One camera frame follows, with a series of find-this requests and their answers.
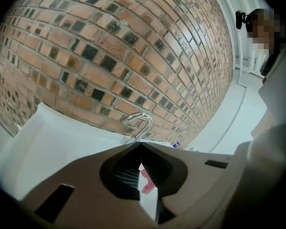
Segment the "pink object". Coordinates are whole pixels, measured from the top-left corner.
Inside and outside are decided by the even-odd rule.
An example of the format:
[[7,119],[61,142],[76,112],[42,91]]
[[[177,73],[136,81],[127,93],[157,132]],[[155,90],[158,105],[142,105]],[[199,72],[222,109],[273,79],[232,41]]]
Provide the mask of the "pink object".
[[149,194],[156,186],[154,185],[145,169],[141,170],[141,174],[147,179],[147,184],[143,187],[142,193]]

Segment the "faucet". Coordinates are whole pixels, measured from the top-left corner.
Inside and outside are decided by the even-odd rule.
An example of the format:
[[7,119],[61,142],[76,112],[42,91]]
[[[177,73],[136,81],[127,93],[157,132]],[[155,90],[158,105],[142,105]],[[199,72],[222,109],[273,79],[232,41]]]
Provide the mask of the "faucet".
[[136,142],[138,142],[141,139],[141,137],[147,132],[147,130],[151,127],[153,123],[152,117],[150,116],[150,114],[147,114],[145,112],[137,112],[137,113],[130,114],[129,116],[127,116],[125,119],[122,120],[123,124],[127,124],[131,122],[132,120],[135,120],[138,118],[147,119],[147,125],[137,135],[133,137]]

